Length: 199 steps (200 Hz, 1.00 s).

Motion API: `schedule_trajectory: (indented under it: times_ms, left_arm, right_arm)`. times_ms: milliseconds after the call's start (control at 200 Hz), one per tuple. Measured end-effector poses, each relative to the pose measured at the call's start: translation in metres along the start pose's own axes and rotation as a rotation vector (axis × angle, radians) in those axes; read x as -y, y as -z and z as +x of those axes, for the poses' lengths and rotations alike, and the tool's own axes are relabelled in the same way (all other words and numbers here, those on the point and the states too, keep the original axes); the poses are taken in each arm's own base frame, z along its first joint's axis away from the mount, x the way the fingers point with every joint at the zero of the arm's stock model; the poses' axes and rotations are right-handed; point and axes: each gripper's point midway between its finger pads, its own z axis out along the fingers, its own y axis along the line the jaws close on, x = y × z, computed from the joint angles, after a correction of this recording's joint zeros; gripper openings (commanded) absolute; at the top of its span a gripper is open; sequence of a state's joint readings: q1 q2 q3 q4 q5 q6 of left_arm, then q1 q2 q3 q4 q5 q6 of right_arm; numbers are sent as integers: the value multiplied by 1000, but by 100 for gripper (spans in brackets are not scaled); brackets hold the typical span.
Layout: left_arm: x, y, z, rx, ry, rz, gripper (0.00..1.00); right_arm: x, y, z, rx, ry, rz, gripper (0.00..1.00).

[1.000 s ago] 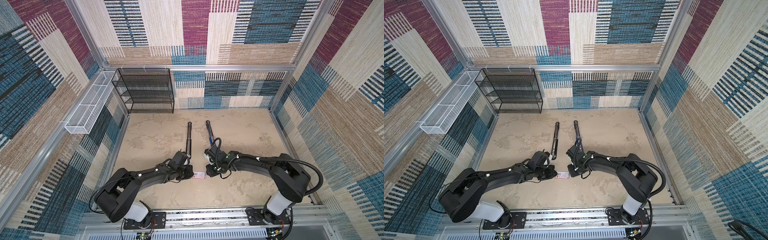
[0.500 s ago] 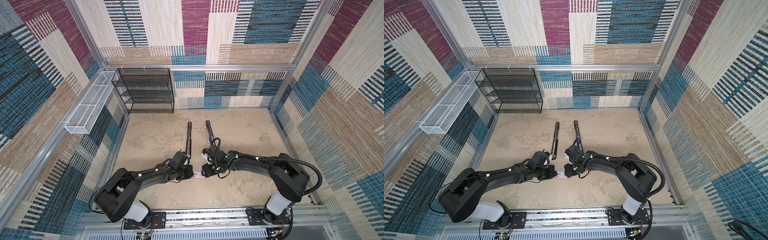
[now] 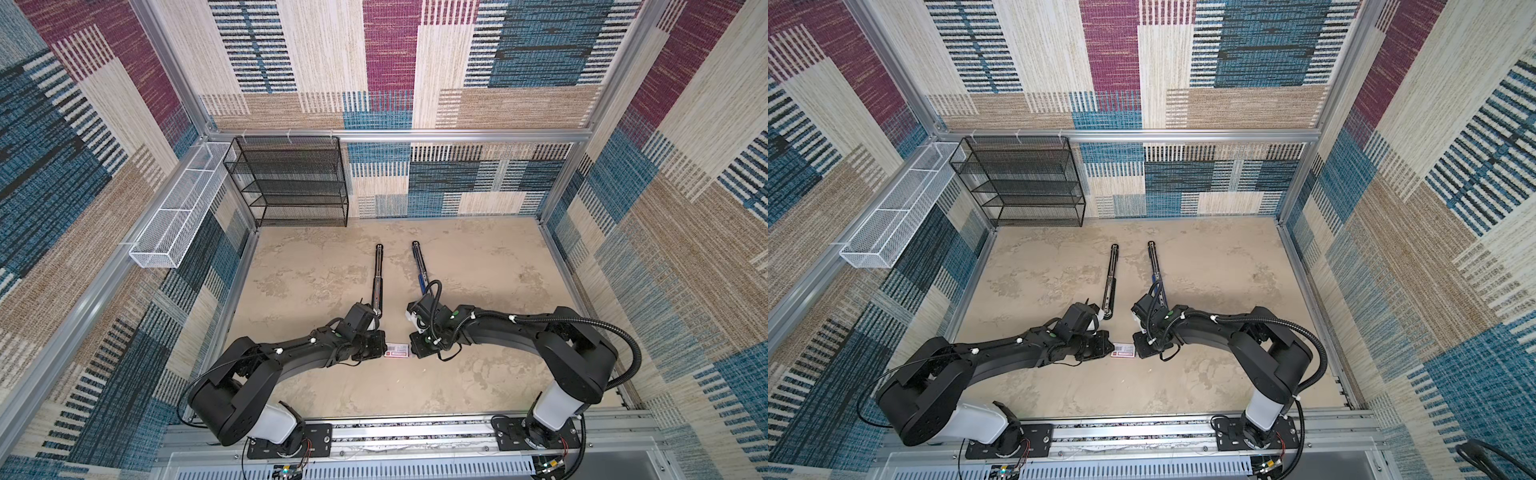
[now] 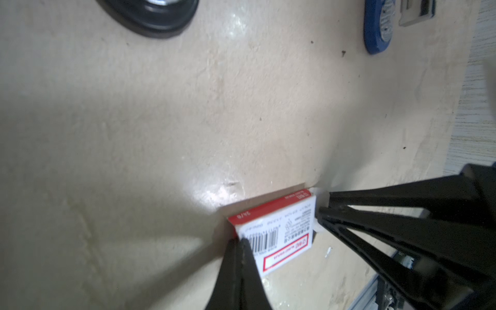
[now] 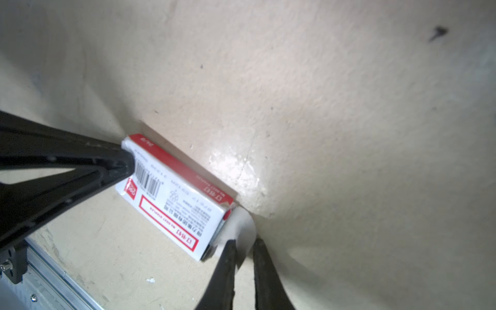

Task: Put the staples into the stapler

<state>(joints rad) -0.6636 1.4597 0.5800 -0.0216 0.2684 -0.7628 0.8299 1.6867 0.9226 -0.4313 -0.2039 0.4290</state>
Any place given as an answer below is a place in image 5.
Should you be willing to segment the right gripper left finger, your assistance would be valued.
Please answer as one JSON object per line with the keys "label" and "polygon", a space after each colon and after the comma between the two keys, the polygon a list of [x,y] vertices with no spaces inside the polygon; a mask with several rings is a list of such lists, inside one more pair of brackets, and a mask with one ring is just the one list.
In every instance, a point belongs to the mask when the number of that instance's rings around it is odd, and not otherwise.
{"label": "right gripper left finger", "polygon": [[235,297],[236,240],[228,240],[195,310],[232,310]]}

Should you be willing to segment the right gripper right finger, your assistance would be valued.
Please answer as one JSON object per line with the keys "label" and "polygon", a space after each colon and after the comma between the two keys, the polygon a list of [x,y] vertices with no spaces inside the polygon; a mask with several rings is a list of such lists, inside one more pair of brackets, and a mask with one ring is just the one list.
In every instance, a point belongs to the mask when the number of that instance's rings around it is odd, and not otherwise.
{"label": "right gripper right finger", "polygon": [[265,242],[257,238],[253,245],[255,309],[295,310],[291,303]]}

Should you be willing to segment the red white staple box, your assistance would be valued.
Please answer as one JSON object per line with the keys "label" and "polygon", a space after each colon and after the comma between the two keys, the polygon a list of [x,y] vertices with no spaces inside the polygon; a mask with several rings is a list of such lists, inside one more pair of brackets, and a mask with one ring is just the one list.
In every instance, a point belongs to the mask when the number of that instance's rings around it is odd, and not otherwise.
{"label": "red white staple box", "polygon": [[249,212],[144,135],[130,135],[121,146],[134,156],[135,171],[117,192],[196,261],[220,256],[234,240],[241,267],[257,237]]}

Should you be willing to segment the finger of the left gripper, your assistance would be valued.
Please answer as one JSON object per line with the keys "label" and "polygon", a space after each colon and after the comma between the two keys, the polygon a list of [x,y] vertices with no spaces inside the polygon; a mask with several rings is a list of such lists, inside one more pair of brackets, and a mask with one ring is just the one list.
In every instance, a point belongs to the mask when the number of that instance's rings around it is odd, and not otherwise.
{"label": "finger of the left gripper", "polygon": [[1,249],[134,173],[133,155],[116,143],[1,113],[1,170],[64,173],[1,184]]}

